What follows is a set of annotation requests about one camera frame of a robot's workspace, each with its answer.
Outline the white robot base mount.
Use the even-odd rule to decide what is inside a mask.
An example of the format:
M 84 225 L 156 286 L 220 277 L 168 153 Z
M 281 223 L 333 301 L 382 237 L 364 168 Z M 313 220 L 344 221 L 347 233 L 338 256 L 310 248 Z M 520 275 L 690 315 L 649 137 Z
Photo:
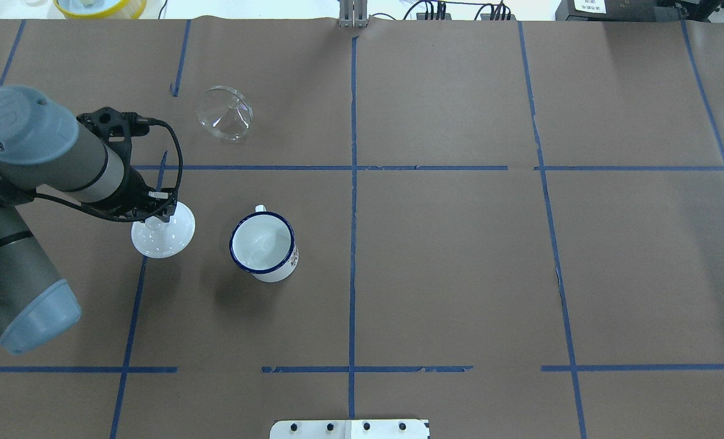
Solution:
M 272 425 L 270 438 L 430 438 L 422 419 L 282 420 Z

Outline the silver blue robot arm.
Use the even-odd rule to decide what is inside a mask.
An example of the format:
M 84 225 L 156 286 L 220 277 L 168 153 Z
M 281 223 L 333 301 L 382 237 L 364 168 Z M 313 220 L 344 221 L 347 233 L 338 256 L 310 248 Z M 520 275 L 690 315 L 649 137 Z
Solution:
M 75 116 L 45 93 L 0 86 L 0 347 L 23 355 L 72 328 L 82 308 L 18 207 L 58 203 L 114 223 L 165 221 L 181 177 L 158 190 L 132 167 L 132 140 L 169 123 L 103 107 Z

